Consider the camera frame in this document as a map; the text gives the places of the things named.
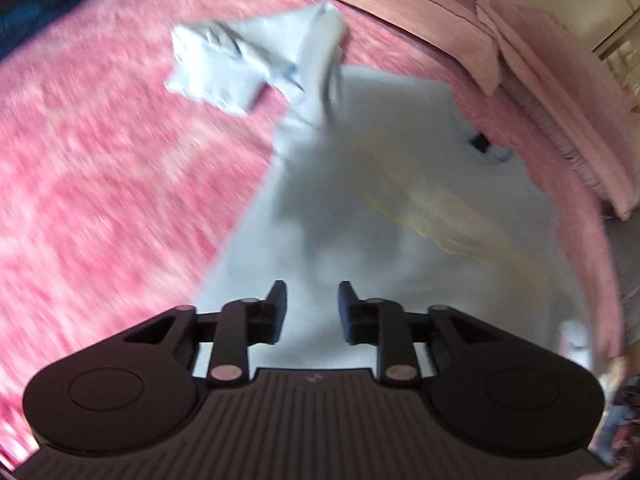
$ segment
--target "blue fabric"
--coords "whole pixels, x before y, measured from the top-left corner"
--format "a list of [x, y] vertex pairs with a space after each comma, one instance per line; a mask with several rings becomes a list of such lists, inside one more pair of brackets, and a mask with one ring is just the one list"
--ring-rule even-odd
[[0, 59], [83, 0], [24, 0], [0, 14]]

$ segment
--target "pink blanket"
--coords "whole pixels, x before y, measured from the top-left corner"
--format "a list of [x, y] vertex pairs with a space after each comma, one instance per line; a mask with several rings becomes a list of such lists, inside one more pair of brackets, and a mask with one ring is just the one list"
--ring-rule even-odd
[[[267, 170], [284, 99], [247, 118], [169, 94], [170, 30], [320, 0], [89, 0], [0, 64], [0, 460], [35, 442], [20, 398], [37, 370], [187, 301]], [[603, 356], [621, 350], [616, 281], [598, 207], [500, 90], [448, 57], [338, 4], [346, 62], [449, 82], [487, 137], [514, 146], [562, 212], [559, 235]]]

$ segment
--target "dark blue object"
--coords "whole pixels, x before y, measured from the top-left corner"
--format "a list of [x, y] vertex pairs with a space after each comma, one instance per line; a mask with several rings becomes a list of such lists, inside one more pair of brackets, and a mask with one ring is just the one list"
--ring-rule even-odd
[[0, 14], [0, 59], [83, 0], [23, 0]]

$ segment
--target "bed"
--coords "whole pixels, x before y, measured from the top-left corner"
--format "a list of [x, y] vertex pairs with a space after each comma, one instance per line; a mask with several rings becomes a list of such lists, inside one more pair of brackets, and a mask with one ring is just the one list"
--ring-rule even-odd
[[[168, 93], [170, 31], [326, 0], [88, 0], [0, 64], [0, 461], [36, 443], [21, 411], [43, 366], [189, 301], [269, 166], [286, 103], [245, 118]], [[459, 63], [334, 2], [345, 62], [454, 88], [466, 118], [512, 146], [561, 211], [558, 237], [591, 307], [598, 352], [622, 352], [600, 203], [523, 108]]]

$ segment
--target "pink fuzzy blanket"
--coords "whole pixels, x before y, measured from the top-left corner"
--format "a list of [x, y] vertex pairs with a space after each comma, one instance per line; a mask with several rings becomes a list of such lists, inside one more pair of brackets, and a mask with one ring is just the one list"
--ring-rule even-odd
[[[268, 167], [284, 99], [247, 118], [169, 94], [175, 23], [248, 18], [319, 0], [88, 0], [0, 64], [0, 460], [35, 448], [20, 398], [37, 370], [188, 301]], [[514, 146], [562, 211], [559, 236], [598, 327], [621, 350], [598, 207], [501, 90], [338, 4], [346, 62], [453, 85], [466, 116]]]

